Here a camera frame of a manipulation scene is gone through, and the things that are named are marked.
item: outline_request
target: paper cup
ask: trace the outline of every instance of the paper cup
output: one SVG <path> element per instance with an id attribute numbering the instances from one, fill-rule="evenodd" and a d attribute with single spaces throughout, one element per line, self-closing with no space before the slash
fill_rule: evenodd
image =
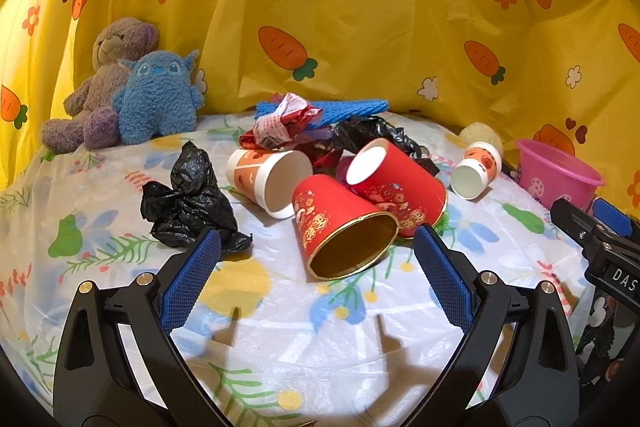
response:
<path id="1" fill-rule="evenodd" d="M 435 225 L 447 206 L 447 191 L 385 138 L 369 142 L 347 170 L 347 184 L 382 210 L 393 213 L 399 234 L 414 237 L 422 223 Z"/>
<path id="2" fill-rule="evenodd" d="M 293 216 L 293 190 L 313 173 L 311 161 L 300 151 L 239 149 L 226 164 L 229 183 L 276 219 Z"/>
<path id="3" fill-rule="evenodd" d="M 453 169 L 451 188 L 461 198 L 474 200 L 495 180 L 501 169 L 498 150 L 490 143 L 474 142 Z"/>
<path id="4" fill-rule="evenodd" d="M 306 265 L 320 280 L 342 279 L 367 269 L 398 233 L 393 214 L 325 174 L 296 187 L 293 208 Z"/>

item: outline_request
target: teddy bear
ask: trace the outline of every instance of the teddy bear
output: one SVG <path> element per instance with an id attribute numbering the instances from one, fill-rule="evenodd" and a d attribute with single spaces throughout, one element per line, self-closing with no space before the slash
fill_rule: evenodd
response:
<path id="1" fill-rule="evenodd" d="M 120 139 L 118 115 L 111 97 L 127 83 L 121 58 L 138 60 L 158 42 L 158 31 L 149 23 L 124 17 L 102 30 L 94 42 L 95 74 L 86 79 L 63 102 L 71 120 L 48 120 L 41 132 L 42 143 L 56 154 L 75 151 L 84 142 L 87 149 L 116 145 Z"/>
<path id="2" fill-rule="evenodd" d="M 129 71 L 127 85 L 113 95 L 122 142 L 134 145 L 156 135 L 196 129 L 196 110 L 204 105 L 200 89 L 191 85 L 191 71 L 200 53 L 182 58 L 172 52 L 149 53 L 137 62 L 120 60 Z"/>

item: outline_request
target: black plastic bag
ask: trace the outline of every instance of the black plastic bag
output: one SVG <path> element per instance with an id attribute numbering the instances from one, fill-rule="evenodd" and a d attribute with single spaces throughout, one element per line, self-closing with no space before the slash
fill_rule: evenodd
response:
<path id="1" fill-rule="evenodd" d="M 205 227 L 220 234 L 222 250 L 246 250 L 253 237 L 238 232 L 231 203 L 218 188 L 209 155 L 191 141 L 182 147 L 171 171 L 173 188 L 159 182 L 142 187 L 142 217 L 151 221 L 151 235 L 168 247 L 185 248 Z"/>
<path id="2" fill-rule="evenodd" d="M 335 146 L 354 154 L 376 138 L 386 138 L 394 143 L 431 176 L 435 176 L 440 172 L 440 169 L 429 159 L 427 147 L 418 145 L 404 134 L 404 128 L 394 127 L 384 118 L 379 116 L 352 116 L 349 120 L 342 121 L 334 126 Z"/>

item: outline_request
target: blue plush monster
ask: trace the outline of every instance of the blue plush monster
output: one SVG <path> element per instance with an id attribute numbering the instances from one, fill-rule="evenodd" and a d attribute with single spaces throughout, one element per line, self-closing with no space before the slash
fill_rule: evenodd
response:
<path id="1" fill-rule="evenodd" d="M 128 145 L 196 129 L 196 110 L 204 96 L 191 86 L 190 73 L 199 52 L 185 58 L 152 52 L 137 62 L 120 60 L 129 71 L 127 84 L 111 98 L 119 116 L 120 136 Z"/>

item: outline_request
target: yellow curtain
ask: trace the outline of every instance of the yellow curtain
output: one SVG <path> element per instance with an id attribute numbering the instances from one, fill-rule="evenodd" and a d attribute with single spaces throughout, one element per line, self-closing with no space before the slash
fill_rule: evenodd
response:
<path id="1" fill-rule="evenodd" d="M 39 147 L 42 123 L 92 73 L 95 36 L 135 16 L 159 46 L 202 50 L 206 112 L 274 92 L 389 99 L 449 126 L 484 121 L 590 163 L 602 195 L 640 214 L 639 0 L 4 0 L 0 184 Z"/>

